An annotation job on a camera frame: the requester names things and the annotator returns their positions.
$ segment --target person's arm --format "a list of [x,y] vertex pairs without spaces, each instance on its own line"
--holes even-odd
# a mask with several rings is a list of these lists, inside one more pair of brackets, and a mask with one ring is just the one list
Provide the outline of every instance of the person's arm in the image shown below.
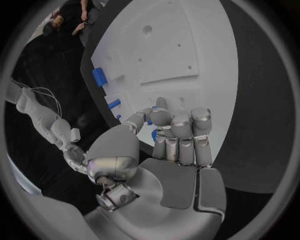
[[85,28],[85,24],[83,22],[78,24],[78,26],[72,32],[72,36],[75,36],[80,30],[82,30],[84,28]]
[[82,10],[82,14],[81,14],[81,20],[82,21],[86,21],[88,19],[88,1],[89,0],[81,0],[81,10]]

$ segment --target blue cylinder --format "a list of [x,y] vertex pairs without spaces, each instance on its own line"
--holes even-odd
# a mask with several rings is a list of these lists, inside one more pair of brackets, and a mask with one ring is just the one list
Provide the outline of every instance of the blue cylinder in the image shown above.
[[118,106],[118,105],[120,105],[120,104],[121,104],[120,99],[117,99],[117,100],[111,102],[110,104],[108,104],[108,108],[109,108],[109,109],[113,109],[114,107],[116,107],[116,106]]

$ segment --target black background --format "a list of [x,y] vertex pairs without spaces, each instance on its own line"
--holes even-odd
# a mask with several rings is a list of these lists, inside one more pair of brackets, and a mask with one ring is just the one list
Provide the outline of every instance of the black background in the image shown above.
[[[0,41],[1,50],[4,49],[9,36],[18,27],[20,19],[27,14],[28,10],[41,4],[43,0],[27,1],[2,1],[0,12]],[[266,4],[274,11],[285,24],[286,28],[294,37],[296,43],[299,43],[300,35],[300,2],[295,0],[265,0]],[[297,191],[288,209],[278,220],[275,226],[266,234],[264,240],[293,238],[300,236],[298,229],[298,217],[300,203],[300,190]],[[6,199],[3,191],[0,193],[0,213],[1,213],[1,239],[19,240],[36,239],[31,231],[24,225],[10,203]]]

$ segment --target hole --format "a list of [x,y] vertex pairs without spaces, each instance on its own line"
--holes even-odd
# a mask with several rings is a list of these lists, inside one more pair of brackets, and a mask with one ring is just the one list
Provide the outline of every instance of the hole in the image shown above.
[[143,28],[143,30],[142,30],[142,32],[143,32],[143,34],[146,36],[146,37],[148,37],[148,36],[150,36],[150,34],[152,33],[152,27],[150,26],[150,25],[147,25],[147,26],[145,26],[144,28]]

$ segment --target dark clothing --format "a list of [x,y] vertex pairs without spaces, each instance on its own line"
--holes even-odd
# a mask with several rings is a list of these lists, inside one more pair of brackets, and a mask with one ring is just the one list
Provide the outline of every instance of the dark clothing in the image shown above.
[[[93,6],[92,1],[87,1],[86,10],[89,11]],[[64,19],[63,24],[61,26],[61,30],[72,33],[74,29],[82,23],[81,15],[82,15],[82,5],[81,0],[69,0],[64,5],[61,6],[59,10],[59,15],[61,15]]]

